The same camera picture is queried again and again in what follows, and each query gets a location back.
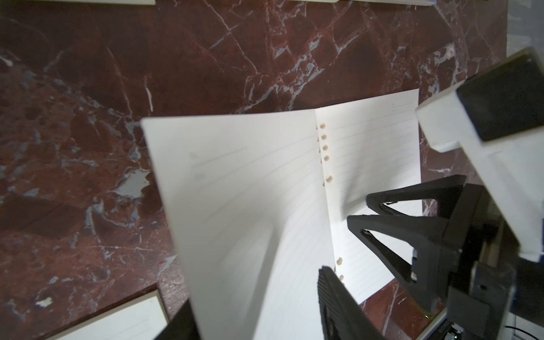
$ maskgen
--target white paper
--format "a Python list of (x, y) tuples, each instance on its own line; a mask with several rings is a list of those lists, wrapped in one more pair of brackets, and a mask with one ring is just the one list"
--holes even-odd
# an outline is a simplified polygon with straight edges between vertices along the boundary
[[(404, 91), (316, 110), (324, 176), (333, 178), (325, 186), (335, 257), (342, 258), (336, 272), (344, 276), (346, 288), (359, 304), (390, 282), (393, 275), (348, 230), (346, 217), (375, 214), (366, 207), (365, 197), (370, 193), (421, 182), (415, 116), (418, 92)], [(401, 202), (393, 208), (422, 215), (421, 201)], [(413, 248), (408, 243), (374, 234), (411, 263)]]
[(168, 319), (151, 292), (70, 328), (49, 340), (154, 340)]
[(322, 338), (334, 264), (315, 110), (143, 129), (203, 339)]

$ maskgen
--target ruled line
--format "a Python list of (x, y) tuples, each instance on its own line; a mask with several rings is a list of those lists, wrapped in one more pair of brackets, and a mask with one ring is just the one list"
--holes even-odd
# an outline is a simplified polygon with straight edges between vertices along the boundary
[[(354, 184), (356, 184), (361, 178), (364, 178), (365, 181), (372, 180), (373, 178), (376, 178), (376, 177), (377, 177), (377, 178), (380, 178), (381, 176), (383, 176), (383, 175), (385, 175), (385, 174), (388, 174), (388, 173), (391, 172), (391, 171), (397, 170), (397, 169), (399, 169), (399, 168), (402, 168), (403, 166), (408, 165), (408, 163), (409, 163), (409, 162), (400, 164), (399, 166), (397, 166), (397, 167), (395, 167), (395, 168), (392, 168), (392, 169), (390, 169), (390, 170), (386, 170), (385, 172), (380, 172), (380, 173), (375, 174), (375, 175), (373, 175), (373, 176), (371, 176), (371, 177), (357, 176), (357, 177), (348, 178), (348, 179), (342, 181), (340, 184), (343, 184), (343, 183), (348, 182), (348, 181), (350, 181), (350, 180), (356, 180), (356, 182), (354, 183)], [(411, 169), (406, 169), (406, 170), (404, 170), (404, 171), (402, 171), (402, 172), (399, 172), (397, 175), (403, 174), (403, 173), (408, 172), (408, 171), (410, 171), (410, 170), (411, 170)], [(341, 192), (341, 193), (345, 193), (348, 189), (350, 189), (350, 188), (344, 188), (344, 189), (342, 189), (340, 192)]]
[[(393, 145), (393, 148), (396, 149), (397, 147), (401, 147), (402, 145), (408, 144), (408, 143), (410, 143), (410, 142), (411, 142), (411, 140), (407, 140), (407, 141), (404, 142), (404, 143)], [(365, 159), (365, 158), (367, 158), (367, 157), (369, 157), (369, 156), (372, 156), (373, 154), (379, 154), (379, 153), (382, 153), (382, 152), (383, 152), (383, 150), (377, 150), (376, 152), (366, 154), (366, 155), (364, 155), (363, 157), (359, 157), (359, 158), (356, 158), (356, 159), (354, 159), (354, 160), (351, 160), (350, 162), (343, 163), (343, 164), (339, 165), (339, 166), (338, 166), (338, 169), (341, 168), (341, 167), (343, 167), (343, 166), (346, 166), (346, 165), (349, 165), (349, 164), (351, 164), (351, 163), (354, 163), (354, 162), (356, 162), (356, 161), (358, 161), (358, 160)]]
[(238, 149), (238, 150), (234, 150), (234, 151), (231, 151), (231, 152), (222, 154), (222, 155), (217, 156), (217, 157), (214, 157), (214, 158), (212, 158), (212, 159), (204, 160), (203, 162), (200, 162), (200, 163), (196, 163), (196, 164), (191, 165), (191, 168), (192, 168), (192, 169), (198, 168), (199, 166), (203, 166), (203, 165), (205, 165), (205, 164), (214, 162), (214, 161), (216, 161), (216, 160), (220, 160), (221, 158), (224, 158), (224, 157), (226, 157), (226, 156), (230, 156), (230, 155), (232, 155), (232, 154), (235, 154), (235, 153), (237, 153), (237, 152), (239, 152), (239, 151), (246, 150), (246, 149), (247, 149), (247, 147), (242, 147), (242, 148), (240, 148), (240, 149)]
[(413, 104), (414, 104), (414, 102), (408, 102), (408, 103), (404, 103), (404, 104), (398, 104), (398, 105), (396, 105), (396, 106), (393, 106), (393, 109), (394, 109), (394, 108), (401, 107), (401, 106), (413, 105)]
[[(388, 134), (391, 134), (393, 132), (398, 132), (398, 131), (402, 131), (402, 130), (406, 130), (407, 128), (411, 128), (410, 125), (406, 125), (406, 126), (403, 126), (402, 128), (399, 128), (399, 129), (395, 129), (395, 130), (391, 130)], [(341, 149), (345, 149), (346, 147), (350, 147), (350, 146), (353, 146), (353, 145), (357, 145), (359, 143), (362, 143), (364, 141), (367, 141), (367, 140), (373, 140), (373, 139), (376, 139), (377, 137), (376, 136), (371, 136), (371, 137), (368, 137), (368, 138), (365, 138), (365, 139), (362, 139), (362, 140), (358, 140), (354, 143), (351, 143), (351, 144), (348, 144), (348, 145), (344, 145), (342, 147), (338, 147), (338, 148), (335, 148), (334, 150), (337, 151), (337, 150), (341, 150)]]
[(275, 173), (276, 171), (278, 171), (279, 169), (281, 169), (282, 167), (286, 166), (287, 164), (293, 162), (294, 160), (300, 158), (300, 157), (303, 157), (307, 154), (309, 154), (310, 152), (312, 151), (315, 151), (315, 148), (311, 148), (310, 150), (306, 151), (305, 153), (283, 163), (282, 165), (278, 166), (276, 169), (268, 172), (267, 174), (265, 174), (263, 177), (259, 178), (258, 180), (254, 181), (254, 183), (252, 183), (249, 187), (247, 187), (246, 189), (244, 189), (243, 191), (241, 191), (240, 193), (238, 193), (235, 197), (233, 197), (232, 199), (230, 199), (228, 202), (226, 202), (225, 204), (223, 204), (221, 207), (219, 207), (216, 211), (214, 211), (210, 216), (208, 216), (204, 221), (201, 222), (201, 225), (206, 223), (210, 218), (214, 217), (217, 213), (219, 213), (221, 210), (223, 210), (226, 206), (228, 206), (232, 201), (234, 201), (235, 199), (237, 199), (238, 197), (240, 197), (241, 195), (243, 195), (246, 191), (250, 190), (253, 186), (255, 186), (258, 182), (262, 181), (263, 179), (265, 179), (266, 177), (270, 176), (271, 174)]
[[(408, 176), (404, 176), (403, 178), (399, 178), (397, 180), (394, 180), (393, 182), (388, 182), (388, 186), (391, 188), (391, 190), (393, 190), (394, 188), (396, 188), (396, 186), (398, 186), (398, 185), (395, 185), (395, 184), (397, 184), (399, 182), (402, 182), (402, 181), (405, 181), (405, 180), (407, 180), (408, 178), (410, 178), (412, 176), (413, 176), (413, 174), (409, 174)], [(371, 185), (371, 186), (367, 187), (366, 188), (367, 193), (375, 192), (377, 190), (377, 189), (373, 189), (375, 186), (376, 185)]]
[(388, 127), (388, 126), (393, 126), (393, 125), (405, 123), (405, 122), (407, 122), (407, 121), (411, 121), (412, 119), (413, 119), (413, 118), (409, 118), (409, 119), (406, 119), (406, 120), (403, 120), (403, 121), (400, 121), (400, 122), (392, 123), (392, 124), (385, 125), (385, 126), (380, 126), (380, 127), (375, 128), (375, 129), (365, 130), (365, 131), (362, 131), (362, 132), (359, 132), (359, 133), (356, 133), (356, 134), (352, 134), (352, 135), (349, 135), (349, 136), (346, 136), (346, 137), (343, 137), (343, 138), (336, 139), (335, 141), (339, 141), (339, 140), (351, 138), (351, 137), (354, 137), (354, 136), (357, 136), (357, 135), (360, 135), (360, 134), (363, 134), (363, 133), (368, 133), (368, 132), (371, 132), (371, 131), (374, 131), (374, 130), (383, 129), (383, 128), (386, 128), (386, 127)]
[[(306, 214), (308, 214), (308, 212), (313, 212), (313, 210), (310, 210), (310, 209), (316, 209), (316, 208), (317, 208), (317, 207), (314, 205), (314, 203), (317, 202), (317, 201), (318, 201), (318, 199), (315, 198), (315, 199), (312, 201), (312, 203), (310, 203), (310, 204), (308, 205), (308, 207), (306, 207), (305, 210), (302, 211), (302, 212), (300, 213), (300, 215), (298, 216), (298, 218), (297, 218), (296, 221), (295, 221), (297, 224), (298, 224), (298, 221), (299, 221), (300, 219), (302, 219), (304, 216), (306, 216)], [(312, 218), (312, 217), (314, 217), (315, 215), (316, 215), (316, 214), (310, 214), (310, 217), (309, 217), (309, 218)], [(306, 221), (305, 221), (304, 223), (301, 223), (300, 225), (303, 225), (303, 226), (304, 226), (304, 225), (307, 224), (307, 222), (308, 222), (308, 219), (306, 219)], [(292, 242), (294, 239), (295, 239), (294, 236), (290, 236), (290, 237), (289, 237), (289, 241), (290, 241), (290, 242), (289, 242), (286, 246), (284, 246), (284, 249), (287, 250), (287, 249), (289, 248), (291, 242)], [(282, 260), (282, 258), (279, 257), (279, 254), (276, 254), (276, 259), (275, 259), (274, 262), (275, 262), (275, 263), (282, 263), (281, 260)], [(273, 266), (272, 266), (270, 272), (273, 272), (275, 268), (276, 268), (276, 267), (275, 267), (275, 264), (273, 264)], [(228, 281), (228, 280), (232, 277), (233, 274), (234, 274), (233, 271), (229, 272), (229, 273), (227, 274), (227, 276), (225, 276), (225, 279), (224, 279), (224, 280), (220, 280), (220, 281), (217, 282), (217, 286), (221, 286), (224, 282)]]
[(198, 188), (197, 190), (200, 191), (200, 190), (202, 190), (202, 189), (204, 189), (204, 188), (206, 188), (206, 187), (209, 187), (210, 185), (216, 183), (217, 181), (219, 181), (219, 180), (221, 180), (221, 179), (223, 179), (223, 178), (225, 178), (225, 177), (227, 177), (227, 176), (229, 176), (229, 175), (231, 175), (231, 174), (237, 172), (237, 171), (240, 170), (240, 169), (243, 169), (244, 167), (246, 167), (246, 166), (248, 166), (248, 165), (250, 165), (250, 164), (253, 164), (253, 163), (257, 162), (258, 160), (261, 160), (261, 159), (263, 159), (263, 158), (265, 158), (265, 157), (267, 157), (267, 156), (269, 156), (269, 155), (271, 155), (271, 154), (273, 154), (273, 153), (276, 153), (276, 152), (278, 152), (278, 151), (280, 151), (280, 150), (283, 150), (283, 149), (285, 149), (285, 148), (288, 148), (288, 147), (290, 147), (290, 146), (293, 146), (293, 145), (295, 145), (295, 144), (298, 144), (298, 143), (300, 143), (300, 142), (302, 142), (302, 141), (305, 141), (305, 140), (307, 140), (307, 139), (310, 139), (310, 138), (314, 138), (314, 137), (313, 137), (313, 136), (306, 137), (306, 138), (303, 138), (303, 139), (301, 139), (301, 140), (298, 140), (298, 141), (296, 141), (296, 142), (294, 142), (294, 143), (291, 143), (291, 144), (289, 144), (289, 145), (286, 145), (286, 146), (283, 146), (283, 147), (281, 147), (281, 148), (279, 148), (279, 149), (276, 149), (276, 150), (274, 150), (274, 151), (270, 151), (269, 153), (266, 153), (266, 154), (264, 154), (264, 155), (262, 155), (262, 156), (260, 156), (260, 157), (258, 157), (258, 158), (256, 158), (256, 159), (252, 160), (251, 162), (249, 162), (249, 163), (247, 163), (247, 164), (244, 164), (244, 165), (242, 165), (242, 166), (240, 166), (240, 167), (238, 167), (238, 168), (236, 168), (236, 169), (234, 169), (234, 170), (232, 170), (232, 171), (230, 171), (230, 172), (227, 172), (227, 173), (224, 174), (223, 176), (214, 179), (213, 181), (211, 181), (211, 182), (205, 184), (204, 186)]
[[(312, 163), (312, 161), (314, 161), (314, 160), (311, 160), (310, 162), (303, 164), (301, 167), (299, 167), (299, 168), (293, 170), (292, 173), (293, 173), (293, 174), (297, 174), (298, 171), (299, 171), (301, 168), (310, 165), (310, 164)], [(306, 186), (303, 187), (302, 189), (299, 189), (298, 195), (304, 193), (304, 192), (306, 191), (307, 187), (310, 186), (310, 185), (312, 184), (312, 181), (308, 181), (309, 178), (313, 179), (313, 176), (312, 176), (312, 177), (308, 177), (308, 175), (311, 175), (311, 174), (312, 174), (312, 171), (309, 171), (309, 174), (303, 173), (301, 179), (299, 179), (296, 183), (294, 183), (292, 186), (290, 186), (290, 187), (287, 189), (287, 191), (283, 192), (283, 193), (280, 194), (280, 195), (277, 195), (277, 197), (276, 197), (276, 196), (270, 196), (270, 195), (267, 196), (267, 200), (263, 202), (263, 206), (266, 206), (266, 205), (267, 205), (266, 203), (268, 203), (269, 201), (277, 201), (277, 199), (279, 199), (279, 198), (281, 198), (281, 197), (284, 197), (284, 196), (287, 195), (290, 191), (296, 189), (298, 184), (300, 184), (300, 183), (302, 183), (304, 180), (306, 180), (306, 182), (307, 182)], [(285, 176), (284, 178), (282, 178), (281, 180), (279, 180), (278, 182), (276, 182), (275, 185), (279, 185), (279, 184), (281, 184), (283, 181), (285, 181), (286, 179), (289, 179), (289, 178), (291, 178), (291, 176), (290, 176), (290, 175), (287, 175), (287, 176)], [(287, 202), (287, 204), (285, 204), (285, 205), (280, 209), (280, 211), (283, 212), (283, 210), (285, 209), (285, 207), (288, 206), (288, 205), (289, 205), (296, 197), (298, 197), (298, 195), (294, 196), (289, 202)], [(239, 217), (241, 214), (243, 214), (243, 213), (240, 213), (240, 214), (236, 215), (236, 216), (232, 219), (232, 221), (231, 221), (227, 226), (225, 226), (225, 227), (221, 230), (221, 232), (220, 232), (220, 233), (212, 240), (212, 244), (215, 244), (215, 241), (218, 240), (218, 239), (220, 239), (220, 238), (223, 236), (223, 234), (229, 230), (229, 228), (234, 224), (234, 222), (236, 222), (236, 220), (238, 219), (238, 217)]]
[(406, 110), (406, 111), (401, 111), (401, 112), (393, 112), (393, 113), (390, 113), (390, 114), (388, 114), (388, 115), (384, 115), (384, 116), (379, 116), (379, 117), (375, 117), (375, 118), (371, 118), (371, 119), (362, 120), (362, 121), (359, 121), (359, 122), (356, 122), (356, 123), (352, 123), (352, 124), (347, 124), (347, 125), (344, 125), (344, 126), (341, 126), (341, 127), (336, 127), (336, 128), (334, 128), (334, 130), (338, 130), (338, 129), (341, 129), (341, 128), (344, 128), (344, 127), (348, 127), (348, 126), (359, 125), (359, 124), (362, 124), (362, 123), (370, 122), (370, 121), (372, 121), (372, 120), (376, 120), (376, 119), (380, 119), (380, 118), (385, 118), (385, 117), (389, 117), (389, 116), (393, 116), (393, 115), (398, 115), (398, 114), (402, 114), (402, 113), (409, 112), (409, 111), (411, 111), (411, 110)]
[[(408, 133), (406, 133), (406, 134), (403, 134), (403, 135), (401, 135), (401, 136), (398, 136), (397, 139), (401, 139), (401, 138), (403, 138), (403, 137), (408, 137), (408, 136), (410, 136), (411, 134), (412, 134), (411, 132), (408, 132)], [(344, 158), (344, 157), (347, 157), (347, 156), (349, 156), (349, 155), (352, 155), (352, 154), (354, 154), (354, 153), (359, 153), (359, 152), (361, 152), (361, 149), (357, 149), (357, 150), (355, 150), (355, 151), (353, 151), (353, 152), (343, 154), (343, 155), (341, 155), (340, 157), (336, 157), (336, 159), (341, 159), (341, 158)]]
[[(358, 167), (356, 167), (356, 168), (353, 168), (353, 169), (348, 170), (348, 171), (345, 171), (345, 172), (341, 172), (340, 175), (345, 175), (345, 174), (348, 174), (348, 173), (350, 173), (350, 172), (352, 172), (352, 171), (359, 170), (360, 168), (364, 168), (365, 166), (367, 166), (367, 165), (369, 165), (369, 164), (374, 164), (375, 162), (377, 162), (377, 161), (379, 161), (379, 160), (386, 159), (386, 158), (388, 158), (388, 157), (390, 157), (390, 156), (394, 156), (394, 155), (396, 155), (396, 154), (399, 154), (399, 153), (402, 153), (402, 152), (405, 152), (405, 151), (408, 151), (408, 150), (409, 150), (409, 149), (400, 150), (400, 151), (397, 151), (397, 152), (395, 152), (395, 153), (391, 153), (391, 154), (388, 154), (388, 155), (386, 155), (386, 156), (383, 156), (383, 157), (381, 157), (381, 158), (377, 158), (377, 159), (373, 160), (372, 162), (365, 163), (365, 164), (363, 164), (363, 165), (361, 165), (361, 166), (358, 166)], [(413, 155), (413, 153), (408, 154), (408, 155), (404, 156), (403, 158), (409, 157), (409, 156), (411, 156), (411, 155)]]
[[(398, 161), (400, 161), (400, 160), (407, 159), (408, 157), (410, 157), (410, 155), (406, 155), (405, 157), (402, 157), (402, 158), (397, 158), (397, 159), (392, 160), (392, 161), (390, 161), (389, 163), (386, 163), (386, 164), (384, 164), (384, 165), (376, 166), (376, 167), (374, 167), (374, 168), (368, 169), (368, 170), (365, 171), (365, 172), (360, 172), (360, 173), (357, 174), (357, 176), (352, 176), (352, 177), (349, 177), (349, 178), (345, 178), (345, 179), (343, 179), (343, 180), (341, 180), (341, 181), (339, 182), (339, 185), (342, 185), (342, 184), (344, 184), (345, 182), (351, 181), (351, 180), (353, 180), (353, 179), (355, 179), (355, 178), (365, 178), (365, 179), (368, 179), (368, 180), (369, 180), (369, 179), (373, 178), (374, 176), (372, 176), (372, 177), (364, 177), (363, 175), (368, 174), (369, 172), (373, 172), (374, 170), (379, 170), (379, 169), (382, 168), (383, 166), (392, 165), (392, 164), (394, 164), (394, 163), (396, 163), (396, 162), (398, 162)], [(390, 171), (393, 171), (393, 170), (396, 170), (396, 169), (401, 168), (401, 167), (403, 167), (403, 166), (406, 166), (406, 165), (408, 165), (409, 163), (410, 163), (410, 161), (408, 160), (407, 162), (403, 162), (403, 163), (401, 163), (400, 165), (396, 166), (395, 168), (389, 168), (389, 169), (387, 169), (387, 170), (385, 170), (385, 171), (383, 171), (383, 172), (380, 172), (380, 173), (376, 174), (375, 176), (379, 176), (379, 175), (381, 175), (381, 174), (386, 174), (386, 173), (388, 173), (388, 172), (390, 172)]]

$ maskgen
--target notebook page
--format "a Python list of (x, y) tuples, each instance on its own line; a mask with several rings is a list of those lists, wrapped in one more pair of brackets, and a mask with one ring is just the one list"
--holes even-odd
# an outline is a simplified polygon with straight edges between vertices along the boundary
[(49, 340), (154, 340), (168, 318), (158, 291), (140, 296)]
[[(366, 207), (367, 194), (421, 182), (417, 105), (418, 90), (411, 90), (316, 110), (323, 172), (326, 178), (332, 176), (325, 186), (335, 258), (342, 258), (336, 273), (344, 276), (357, 303), (381, 289), (393, 275), (348, 230), (345, 219), (375, 214)], [(421, 201), (401, 202), (394, 208), (409, 215), (422, 214)], [(411, 263), (408, 243), (374, 235)]]
[(143, 121), (204, 339), (323, 337), (334, 255), (315, 126), (314, 110)]

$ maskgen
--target white notebook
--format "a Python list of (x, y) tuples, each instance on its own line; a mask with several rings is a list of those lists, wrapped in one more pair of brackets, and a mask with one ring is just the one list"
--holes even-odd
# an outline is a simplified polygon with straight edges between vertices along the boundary
[(159, 291), (155, 290), (48, 340), (154, 340), (167, 323)]
[[(142, 121), (203, 339), (323, 338), (318, 269), (358, 303), (391, 279), (349, 232), (367, 194), (420, 183), (418, 90), (318, 109)], [(421, 202), (397, 209), (421, 215)], [(411, 262), (405, 242), (378, 235)]]

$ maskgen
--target notebook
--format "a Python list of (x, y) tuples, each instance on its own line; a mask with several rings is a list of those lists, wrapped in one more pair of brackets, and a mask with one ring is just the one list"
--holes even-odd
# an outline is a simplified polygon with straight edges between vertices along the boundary
[[(323, 265), (361, 303), (392, 274), (347, 229), (367, 194), (420, 183), (418, 90), (318, 109), (145, 118), (204, 339), (318, 339)], [(421, 215), (421, 202), (396, 209)], [(411, 262), (405, 242), (378, 239)]]
[(168, 318), (157, 290), (82, 322), (49, 340), (154, 340)]

